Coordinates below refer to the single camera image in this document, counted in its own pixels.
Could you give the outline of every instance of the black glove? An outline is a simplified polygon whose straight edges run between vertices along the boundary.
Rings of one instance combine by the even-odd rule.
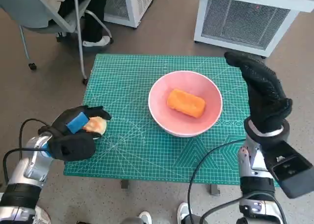
[[[81,129],[91,117],[102,117],[110,120],[111,116],[102,106],[88,107],[86,105],[64,111],[51,126],[44,126],[38,134],[49,132],[52,138],[48,142],[49,154],[63,161],[76,161],[90,158],[96,151],[94,139],[101,137],[96,132],[86,132]]]
[[[262,62],[228,51],[224,54],[228,65],[239,67],[247,83],[251,120],[262,133],[280,129],[292,111],[292,99],[285,96],[276,73]]]

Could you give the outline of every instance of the white air purifier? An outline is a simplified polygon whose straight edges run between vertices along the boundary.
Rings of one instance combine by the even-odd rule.
[[[137,28],[153,0],[107,0],[104,20]]]
[[[268,57],[299,11],[313,8],[314,0],[200,0],[194,41]]]

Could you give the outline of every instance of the green cutting mat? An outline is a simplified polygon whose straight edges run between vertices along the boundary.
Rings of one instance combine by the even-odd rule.
[[[169,135],[149,112],[152,85],[161,76],[178,70],[206,75],[223,96],[219,121],[198,137]],[[65,175],[188,182],[210,149],[245,137],[243,120],[249,115],[240,70],[219,57],[99,54],[83,103],[103,105],[112,120],[105,137],[96,142],[95,155],[67,163]],[[214,152],[200,169],[196,182],[239,184],[236,154],[240,145]]]

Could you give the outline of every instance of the gray floor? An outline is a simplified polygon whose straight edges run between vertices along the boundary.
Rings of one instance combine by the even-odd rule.
[[[222,56],[222,48],[194,44],[193,33],[198,0],[155,0],[137,30],[110,25],[115,43],[106,52],[133,54],[179,54]],[[49,35],[26,33],[30,54],[38,65],[32,73],[23,53],[18,27],[0,12],[0,133],[1,154],[18,144],[21,122],[37,117],[51,122],[63,110],[81,103],[85,87],[81,84],[76,50],[57,44]],[[314,14],[300,14],[267,60],[282,80],[286,94],[293,98],[290,143],[314,162]],[[86,55],[90,72],[94,55]],[[38,124],[25,130],[25,140],[36,134]],[[17,162],[11,156],[9,168]],[[119,223],[123,218],[143,210],[151,212],[154,223],[176,223],[176,209],[186,201],[187,184],[133,181],[127,191],[118,180],[65,177],[62,162],[52,166],[40,204],[52,222],[73,224]],[[218,198],[207,194],[206,186],[195,185],[192,207],[196,214],[240,195],[237,186],[221,186]],[[278,190],[277,198],[290,223],[312,223],[314,194],[289,200]],[[240,217],[236,205],[214,214],[210,223],[232,224]]]

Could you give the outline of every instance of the bowl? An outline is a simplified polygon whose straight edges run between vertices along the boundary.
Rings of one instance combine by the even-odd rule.
[[[167,106],[173,89],[201,97],[206,106],[198,119]],[[222,111],[222,97],[217,86],[204,75],[192,71],[175,71],[158,79],[148,96],[148,107],[154,120],[168,133],[178,137],[193,137],[210,129]]]

